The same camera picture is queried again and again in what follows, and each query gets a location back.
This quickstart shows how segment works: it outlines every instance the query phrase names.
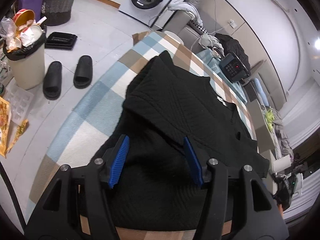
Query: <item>blue rubber grip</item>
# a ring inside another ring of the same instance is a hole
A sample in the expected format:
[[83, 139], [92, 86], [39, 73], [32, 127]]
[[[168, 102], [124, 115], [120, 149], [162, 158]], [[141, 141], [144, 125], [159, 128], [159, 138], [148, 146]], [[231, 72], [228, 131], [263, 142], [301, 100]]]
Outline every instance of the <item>blue rubber grip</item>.
[[125, 159], [129, 152], [129, 146], [130, 139], [126, 135], [110, 168], [110, 178], [108, 182], [110, 188], [113, 188], [113, 186], [119, 181]]
[[188, 137], [185, 137], [183, 140], [183, 150], [191, 171], [191, 177], [194, 183], [201, 187], [204, 184], [202, 168]]

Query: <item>black slipper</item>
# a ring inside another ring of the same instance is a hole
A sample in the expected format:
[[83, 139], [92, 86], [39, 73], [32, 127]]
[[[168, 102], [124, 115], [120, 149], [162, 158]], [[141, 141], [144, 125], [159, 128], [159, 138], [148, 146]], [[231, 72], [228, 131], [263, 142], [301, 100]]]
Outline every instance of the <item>black slipper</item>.
[[79, 59], [73, 84], [76, 88], [82, 89], [90, 85], [92, 81], [92, 58], [88, 55], [81, 56]]
[[43, 94], [49, 100], [56, 100], [61, 94], [62, 64], [54, 61], [50, 64], [43, 81]]

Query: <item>wall outlet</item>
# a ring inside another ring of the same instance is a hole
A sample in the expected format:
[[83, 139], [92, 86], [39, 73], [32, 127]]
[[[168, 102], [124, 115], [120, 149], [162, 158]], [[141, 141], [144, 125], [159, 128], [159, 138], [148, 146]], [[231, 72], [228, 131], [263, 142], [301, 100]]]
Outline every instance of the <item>wall outlet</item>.
[[229, 24], [230, 24], [231, 27], [234, 28], [234, 29], [237, 27], [237, 25], [236, 25], [236, 23], [235, 23], [234, 20], [230, 20], [230, 21], [229, 21]]

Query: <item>bright light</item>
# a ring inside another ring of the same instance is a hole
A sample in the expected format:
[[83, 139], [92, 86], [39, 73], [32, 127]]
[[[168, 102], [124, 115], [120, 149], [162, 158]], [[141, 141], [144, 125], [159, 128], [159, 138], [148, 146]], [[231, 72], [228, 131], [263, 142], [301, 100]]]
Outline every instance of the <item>bright light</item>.
[[316, 49], [320, 50], [320, 39], [316, 40], [315, 46], [316, 46]]

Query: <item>metal screw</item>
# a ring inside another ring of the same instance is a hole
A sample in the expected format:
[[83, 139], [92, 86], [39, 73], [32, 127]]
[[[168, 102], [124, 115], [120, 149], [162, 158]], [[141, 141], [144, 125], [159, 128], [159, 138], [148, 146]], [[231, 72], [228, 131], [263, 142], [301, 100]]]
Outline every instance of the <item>metal screw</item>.
[[102, 158], [96, 158], [94, 160], [94, 163], [97, 164], [97, 165], [100, 165], [101, 163], [103, 163], [103, 159]]
[[69, 165], [68, 164], [63, 164], [60, 167], [60, 170], [62, 170], [62, 171], [66, 171], [67, 169], [69, 169]]
[[217, 165], [217, 164], [218, 164], [218, 160], [217, 160], [217, 159], [210, 159], [210, 160], [209, 160], [209, 163], [210, 163], [211, 165]]
[[243, 168], [245, 171], [252, 171], [252, 167], [248, 164], [246, 164]]

